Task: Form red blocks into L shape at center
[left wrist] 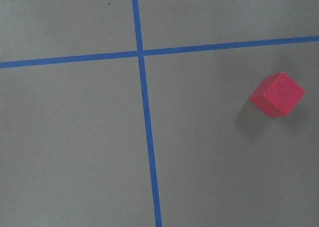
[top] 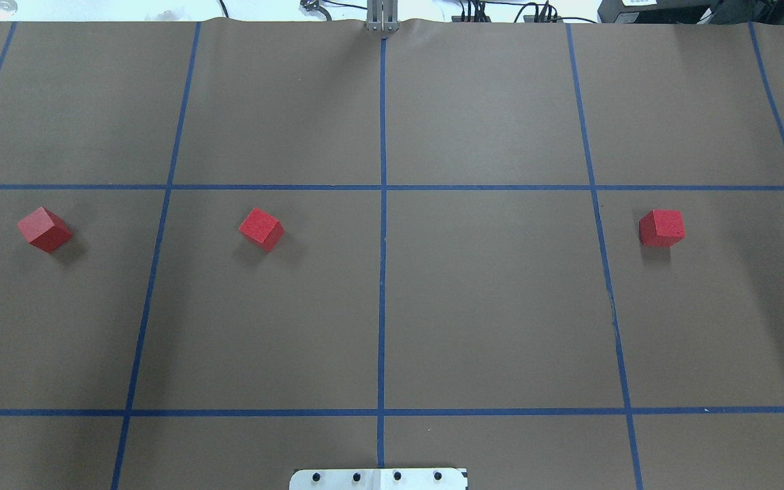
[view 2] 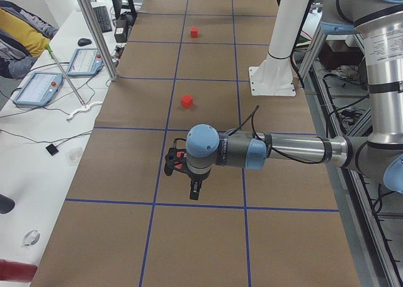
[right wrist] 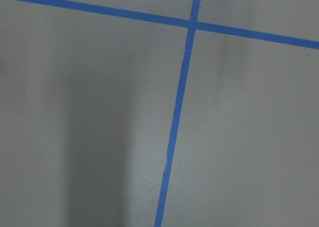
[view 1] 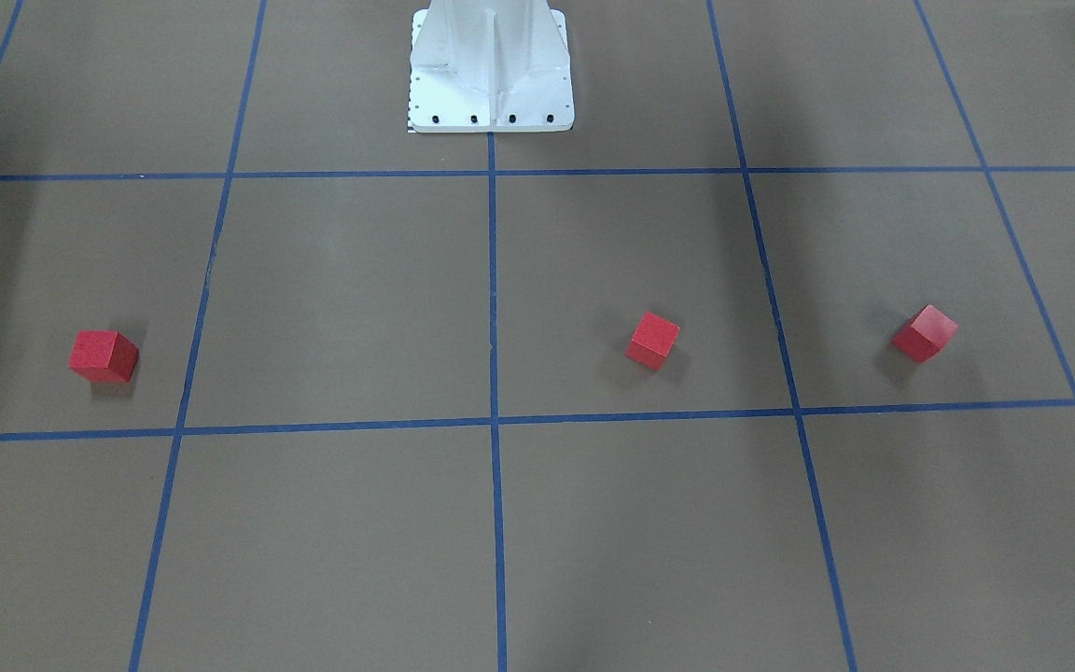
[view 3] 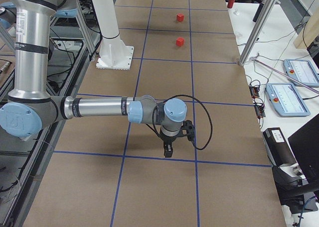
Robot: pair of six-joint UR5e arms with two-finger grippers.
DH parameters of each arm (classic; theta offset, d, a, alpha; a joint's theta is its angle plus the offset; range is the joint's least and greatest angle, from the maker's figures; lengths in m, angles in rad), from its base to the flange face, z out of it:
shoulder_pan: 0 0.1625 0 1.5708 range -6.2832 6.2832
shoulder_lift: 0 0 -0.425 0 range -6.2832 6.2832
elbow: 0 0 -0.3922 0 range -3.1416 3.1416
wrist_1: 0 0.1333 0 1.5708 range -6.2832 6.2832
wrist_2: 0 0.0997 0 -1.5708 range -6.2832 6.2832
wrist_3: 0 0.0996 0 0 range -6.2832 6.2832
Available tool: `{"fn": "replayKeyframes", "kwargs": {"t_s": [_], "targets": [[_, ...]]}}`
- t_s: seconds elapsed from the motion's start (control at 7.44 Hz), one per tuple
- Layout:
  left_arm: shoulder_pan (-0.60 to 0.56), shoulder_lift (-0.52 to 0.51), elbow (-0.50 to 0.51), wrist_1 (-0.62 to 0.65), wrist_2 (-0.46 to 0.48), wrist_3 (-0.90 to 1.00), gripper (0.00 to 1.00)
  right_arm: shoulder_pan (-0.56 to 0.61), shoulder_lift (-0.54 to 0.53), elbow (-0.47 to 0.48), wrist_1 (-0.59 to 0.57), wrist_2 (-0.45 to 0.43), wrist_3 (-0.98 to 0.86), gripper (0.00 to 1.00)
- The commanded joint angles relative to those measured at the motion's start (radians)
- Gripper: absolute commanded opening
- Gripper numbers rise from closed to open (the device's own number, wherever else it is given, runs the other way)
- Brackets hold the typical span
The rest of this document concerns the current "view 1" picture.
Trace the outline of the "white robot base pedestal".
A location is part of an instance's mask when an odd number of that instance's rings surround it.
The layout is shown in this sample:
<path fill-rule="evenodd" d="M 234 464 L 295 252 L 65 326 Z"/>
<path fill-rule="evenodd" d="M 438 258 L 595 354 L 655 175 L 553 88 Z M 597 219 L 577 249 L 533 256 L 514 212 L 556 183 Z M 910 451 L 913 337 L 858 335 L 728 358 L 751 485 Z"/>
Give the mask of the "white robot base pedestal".
<path fill-rule="evenodd" d="M 565 13 L 546 1 L 431 1 L 413 13 L 411 133 L 575 126 Z"/>

